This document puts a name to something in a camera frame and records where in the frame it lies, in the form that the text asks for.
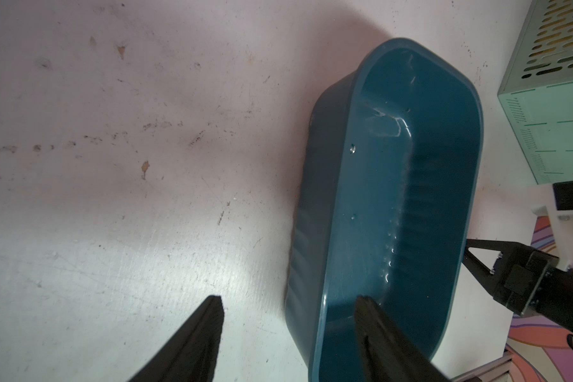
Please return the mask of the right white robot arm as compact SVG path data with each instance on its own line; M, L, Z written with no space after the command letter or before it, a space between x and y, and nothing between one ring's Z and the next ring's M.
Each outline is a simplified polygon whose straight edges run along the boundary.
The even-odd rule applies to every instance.
M559 258L512 241L468 239L463 264L495 302L524 317L538 314L571 332L573 269Z

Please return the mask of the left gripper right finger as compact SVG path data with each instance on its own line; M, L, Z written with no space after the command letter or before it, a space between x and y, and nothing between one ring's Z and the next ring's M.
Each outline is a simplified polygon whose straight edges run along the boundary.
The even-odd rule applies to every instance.
M369 296L359 296L355 333L367 381L447 381Z

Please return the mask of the teal plastic storage tray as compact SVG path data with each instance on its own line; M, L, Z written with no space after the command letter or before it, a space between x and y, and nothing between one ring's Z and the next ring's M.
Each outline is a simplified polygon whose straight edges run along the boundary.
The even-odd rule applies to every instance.
M311 381L362 381L354 311L373 298L427 358L445 334L483 143L456 68L386 41L310 116L285 300Z

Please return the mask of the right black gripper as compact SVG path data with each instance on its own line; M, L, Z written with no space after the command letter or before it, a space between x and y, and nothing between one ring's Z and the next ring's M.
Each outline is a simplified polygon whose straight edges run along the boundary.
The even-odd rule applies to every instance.
M471 248L498 251L501 256L490 269ZM471 275L515 315L534 312L537 290L560 262L557 256L513 241L467 239L464 254L463 265Z

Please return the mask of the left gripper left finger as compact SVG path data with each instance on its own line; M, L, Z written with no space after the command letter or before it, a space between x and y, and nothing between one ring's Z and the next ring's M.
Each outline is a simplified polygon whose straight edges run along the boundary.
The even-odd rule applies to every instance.
M131 380L213 380L223 324L222 299L210 295Z

